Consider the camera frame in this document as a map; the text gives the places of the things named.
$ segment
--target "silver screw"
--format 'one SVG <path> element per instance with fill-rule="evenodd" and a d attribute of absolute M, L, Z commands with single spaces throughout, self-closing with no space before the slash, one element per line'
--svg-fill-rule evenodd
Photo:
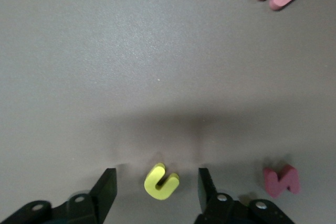
<path fill-rule="evenodd" d="M 263 203 L 263 202 L 261 202 L 261 201 L 258 201 L 258 202 L 256 203 L 256 206 L 257 206 L 257 208 L 259 208 L 259 209 L 267 209 L 266 204 Z"/>
<path fill-rule="evenodd" d="M 226 196 L 224 194 L 218 194 L 217 195 L 217 199 L 219 201 L 227 201 L 227 198 L 226 198 Z"/>

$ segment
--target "screw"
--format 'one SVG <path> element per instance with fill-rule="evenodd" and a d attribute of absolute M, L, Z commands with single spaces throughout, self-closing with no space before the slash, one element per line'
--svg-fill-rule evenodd
<path fill-rule="evenodd" d="M 218 194 L 217 195 L 217 199 L 219 201 L 227 201 L 227 198 L 226 198 L 226 196 L 224 194 Z"/>
<path fill-rule="evenodd" d="M 256 206 L 257 206 L 257 208 L 259 208 L 259 209 L 267 209 L 266 204 L 263 203 L 263 202 L 261 202 L 261 201 L 258 201 L 258 202 L 256 203 Z"/>

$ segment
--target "bolt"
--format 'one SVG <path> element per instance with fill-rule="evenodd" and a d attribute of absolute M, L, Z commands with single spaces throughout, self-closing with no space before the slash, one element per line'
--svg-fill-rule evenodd
<path fill-rule="evenodd" d="M 224 194 L 218 194 L 217 195 L 217 199 L 219 201 L 227 201 L 227 198 L 226 198 L 226 196 Z"/>
<path fill-rule="evenodd" d="M 266 204 L 263 203 L 263 202 L 261 202 L 261 201 L 258 201 L 258 202 L 256 203 L 256 206 L 257 206 L 257 208 L 259 208 L 259 209 L 263 209 L 263 210 L 267 208 Z"/>

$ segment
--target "screw head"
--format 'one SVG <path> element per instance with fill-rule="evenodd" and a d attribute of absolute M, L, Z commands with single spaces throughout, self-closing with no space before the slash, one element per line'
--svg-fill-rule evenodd
<path fill-rule="evenodd" d="M 256 203 L 256 206 L 257 206 L 257 208 L 259 208 L 259 209 L 267 209 L 267 206 L 266 206 L 266 204 L 265 203 L 263 203 L 263 202 L 261 202 L 261 201 L 258 201 L 257 203 Z"/>
<path fill-rule="evenodd" d="M 227 198 L 226 198 L 226 196 L 224 194 L 218 194 L 217 195 L 217 199 L 219 201 L 227 201 Z"/>

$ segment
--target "gray surface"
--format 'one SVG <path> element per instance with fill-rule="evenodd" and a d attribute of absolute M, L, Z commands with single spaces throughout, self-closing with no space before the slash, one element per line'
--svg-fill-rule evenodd
<path fill-rule="evenodd" d="M 247 201 L 289 162 L 302 193 L 274 202 L 334 223 L 335 17 L 336 0 L 0 0 L 0 219 L 116 167 L 106 223 L 192 223 L 199 166 Z M 157 161 L 181 177 L 163 202 L 142 186 Z"/>

